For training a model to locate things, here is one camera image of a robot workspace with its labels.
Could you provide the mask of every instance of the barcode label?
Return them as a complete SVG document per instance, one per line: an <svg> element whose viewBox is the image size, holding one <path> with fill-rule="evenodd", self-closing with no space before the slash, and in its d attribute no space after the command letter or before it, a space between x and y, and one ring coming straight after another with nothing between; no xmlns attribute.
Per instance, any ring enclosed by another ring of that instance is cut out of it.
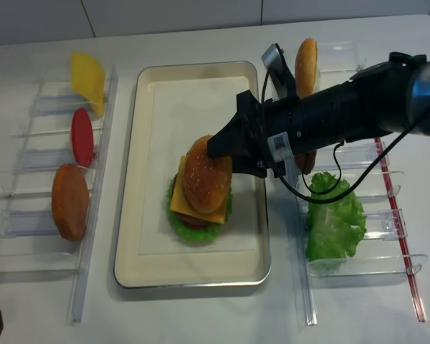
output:
<svg viewBox="0 0 430 344"><path fill-rule="evenodd" d="M288 134L286 131L268 137L267 143L275 162L283 161L290 156L293 156L292 148L290 147L290 142L288 141Z"/></svg>

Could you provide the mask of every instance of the green lettuce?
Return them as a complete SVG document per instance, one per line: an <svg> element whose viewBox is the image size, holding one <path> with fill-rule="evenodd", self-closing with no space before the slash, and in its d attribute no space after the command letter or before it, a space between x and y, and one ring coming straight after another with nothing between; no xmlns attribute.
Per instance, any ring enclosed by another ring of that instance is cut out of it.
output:
<svg viewBox="0 0 430 344"><path fill-rule="evenodd" d="M310 189L314 192L328 190L337 179L328 172L316 173ZM330 199L350 188L346 180L326 195L312 193L315 199ZM351 192L343 199L330 204L309 203L307 211L309 242L306 255L316 259L353 257L358 243L366 233L366 216L357 196Z"/></svg>
<svg viewBox="0 0 430 344"><path fill-rule="evenodd" d="M173 195L173 180L169 184L167 190L167 216L172 227L175 229L178 235L188 242L206 242L215 240L218 237L222 224L210 223L206 228L203 229L191 229L180 222L175 213L171 211L171 201ZM232 212L232 192L229 189L228 205L226 207L226 220L228 221L228 215Z"/></svg>

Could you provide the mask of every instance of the tray rim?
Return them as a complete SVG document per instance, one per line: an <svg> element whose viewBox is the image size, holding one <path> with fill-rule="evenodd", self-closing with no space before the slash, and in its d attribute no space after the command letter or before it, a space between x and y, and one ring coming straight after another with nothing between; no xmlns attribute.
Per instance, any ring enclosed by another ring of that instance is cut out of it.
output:
<svg viewBox="0 0 430 344"><path fill-rule="evenodd" d="M247 60L237 60L237 61L224 61L224 62L209 62L209 63L193 63L193 64L166 64L166 65L157 65L157 66L149 66L144 68L140 71L138 77L136 86L138 85L138 82L140 80L140 77L147 72L148 70L152 69L160 69L160 68L167 68L167 67L201 67L201 66L215 66L215 65L225 65L225 64L247 64L254 70L254 75L256 78L256 85L252 92L254 93L255 97L258 97L258 71L254 64L252 64L250 61ZM128 174L128 166L129 166L129 150L130 150L130 143L132 140L132 130L133 130L133 123L134 123L134 117L135 117L135 105L138 101L138 97L135 97L134 99L134 113L133 118L131 120L130 130L128 131L128 161L126 162L123 177L124 177L124 184L122 186L122 193L121 193L121 207L120 207L120 216L118 221L118 235L116 236L116 244L115 244L115 258L113 260L113 277L117 284L122 287L125 290L145 290L145 289L168 289L168 288L184 288L184 287L252 287L252 286L258 286L261 285L266 278L268 278L269 273L271 272L271 266L272 266L272 255L271 255L271 241L269 236L269 219L268 219L268 210L267 210L267 192L266 192L266 182L264 179L258 178L258 180L255 181L255 183L261 183L261 187L264 189L264 238L262 241L266 240L266 248L267 248L267 265L264 266L264 274L261 276L261 278L255 280L255 281L244 281L244 282L205 282L205 283L176 283L176 284L163 284L163 285L143 285L143 286L127 286L124 285L117 276L116 272L116 263L118 258L118 242L120 239L120 225L122 220L122 214L123 214L123 203L124 203L124 193L125 193L125 187L126 187L126 176Z"/></svg>

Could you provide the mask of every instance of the white tray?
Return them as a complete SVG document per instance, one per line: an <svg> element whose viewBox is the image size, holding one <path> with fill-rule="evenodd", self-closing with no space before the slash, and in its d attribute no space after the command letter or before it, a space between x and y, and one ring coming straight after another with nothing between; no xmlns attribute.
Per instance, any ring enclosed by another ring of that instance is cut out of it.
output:
<svg viewBox="0 0 430 344"><path fill-rule="evenodd" d="M269 273L264 181L234 175L233 212L206 245L182 241L168 222L166 192L180 157L236 112L236 95L257 96L248 62L144 70L137 83L115 260L123 287L257 285Z"/></svg>

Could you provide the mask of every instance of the yellow cheese slice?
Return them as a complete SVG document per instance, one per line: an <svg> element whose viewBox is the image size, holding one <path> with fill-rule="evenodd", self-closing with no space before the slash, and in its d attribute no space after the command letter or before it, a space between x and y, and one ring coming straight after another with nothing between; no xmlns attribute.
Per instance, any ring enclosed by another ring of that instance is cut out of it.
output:
<svg viewBox="0 0 430 344"><path fill-rule="evenodd" d="M105 70L94 57L84 52L72 53L72 89L90 102L98 116L104 113L104 83Z"/></svg>
<svg viewBox="0 0 430 344"><path fill-rule="evenodd" d="M171 211L176 213L189 215L197 219L215 222L217 224L224 224L226 218L226 207L228 206L228 197L226 197L221 206L210 214L200 214L190 205L186 199L183 189L183 167L185 166L186 157L182 156L180 159L180 166L178 167L177 180L175 188L173 188L173 195L171 201Z"/></svg>

